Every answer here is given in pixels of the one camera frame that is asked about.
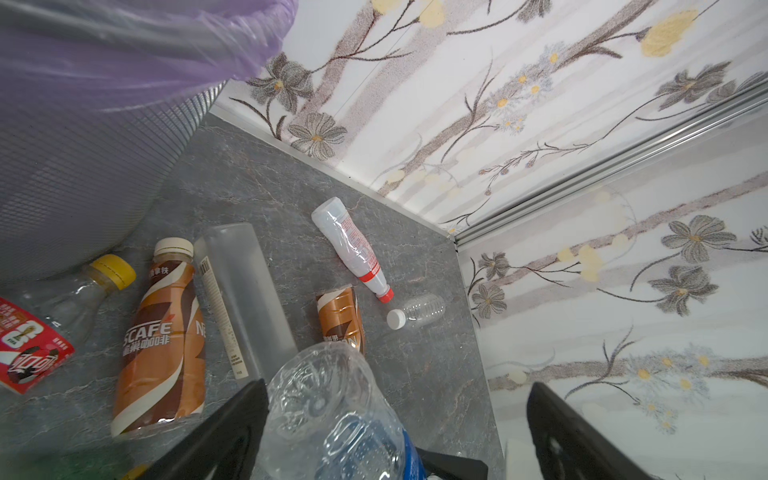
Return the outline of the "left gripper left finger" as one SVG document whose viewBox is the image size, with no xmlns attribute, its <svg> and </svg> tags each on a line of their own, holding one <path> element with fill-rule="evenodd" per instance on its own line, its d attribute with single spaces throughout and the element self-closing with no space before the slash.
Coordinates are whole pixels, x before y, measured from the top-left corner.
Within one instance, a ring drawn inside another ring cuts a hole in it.
<svg viewBox="0 0 768 480">
<path fill-rule="evenodd" d="M 268 413 L 267 384 L 252 381 L 140 477 L 248 479 L 256 464 Z"/>
</svg>

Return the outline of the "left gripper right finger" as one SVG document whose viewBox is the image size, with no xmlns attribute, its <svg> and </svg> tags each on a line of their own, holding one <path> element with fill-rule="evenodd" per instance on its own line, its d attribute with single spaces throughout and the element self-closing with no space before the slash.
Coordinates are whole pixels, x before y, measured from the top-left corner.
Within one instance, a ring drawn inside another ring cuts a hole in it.
<svg viewBox="0 0 768 480">
<path fill-rule="evenodd" d="M 544 479 L 651 478 L 546 384 L 532 385 L 526 414 Z"/>
</svg>

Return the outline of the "crushed blue label water bottle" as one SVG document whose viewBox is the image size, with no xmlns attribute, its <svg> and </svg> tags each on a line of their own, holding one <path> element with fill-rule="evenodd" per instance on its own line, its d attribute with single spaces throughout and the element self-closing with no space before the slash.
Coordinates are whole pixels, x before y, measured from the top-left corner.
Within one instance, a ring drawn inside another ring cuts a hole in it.
<svg viewBox="0 0 768 480">
<path fill-rule="evenodd" d="M 364 356 L 344 342 L 301 351 L 268 385 L 257 462 L 274 479 L 424 479 L 408 433 Z"/>
</svg>

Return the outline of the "frosted clear tall bottle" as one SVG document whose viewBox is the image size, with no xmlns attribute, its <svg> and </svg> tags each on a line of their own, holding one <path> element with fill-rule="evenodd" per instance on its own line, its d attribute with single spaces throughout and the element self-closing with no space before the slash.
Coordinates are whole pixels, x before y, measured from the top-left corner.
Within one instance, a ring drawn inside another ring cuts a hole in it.
<svg viewBox="0 0 768 480">
<path fill-rule="evenodd" d="M 298 349 L 253 226 L 208 228 L 194 260 L 235 380 L 269 382 Z"/>
</svg>

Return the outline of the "green soda bottle yellow cap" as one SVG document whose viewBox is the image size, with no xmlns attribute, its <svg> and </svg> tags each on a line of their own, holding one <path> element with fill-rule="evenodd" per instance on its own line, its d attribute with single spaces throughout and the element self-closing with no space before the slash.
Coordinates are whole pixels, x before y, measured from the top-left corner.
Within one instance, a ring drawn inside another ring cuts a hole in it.
<svg viewBox="0 0 768 480">
<path fill-rule="evenodd" d="M 113 450 L 1 455 L 2 479 L 120 479 L 138 466 Z"/>
</svg>

